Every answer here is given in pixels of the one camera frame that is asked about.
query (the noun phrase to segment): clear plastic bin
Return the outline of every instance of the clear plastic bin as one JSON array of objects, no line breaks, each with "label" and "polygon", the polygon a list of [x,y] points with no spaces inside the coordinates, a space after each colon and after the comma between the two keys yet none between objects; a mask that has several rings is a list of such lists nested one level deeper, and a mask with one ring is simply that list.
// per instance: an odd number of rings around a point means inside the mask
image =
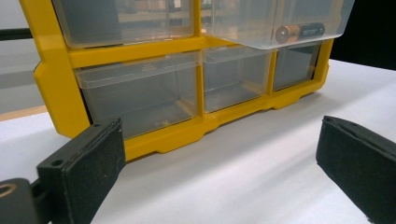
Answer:
[{"label": "clear plastic bin", "polygon": [[191,36],[192,0],[52,0],[71,48]]},{"label": "clear plastic bin", "polygon": [[212,0],[204,33],[258,49],[335,38],[354,0]]},{"label": "clear plastic bin", "polygon": [[321,41],[280,48],[276,56],[274,91],[311,80]]},{"label": "clear plastic bin", "polygon": [[236,105],[266,91],[271,51],[249,47],[204,49],[205,111]]},{"label": "clear plastic bin", "polygon": [[196,115],[199,64],[200,54],[189,52],[78,69],[76,76],[92,120],[122,118],[130,138]]}]

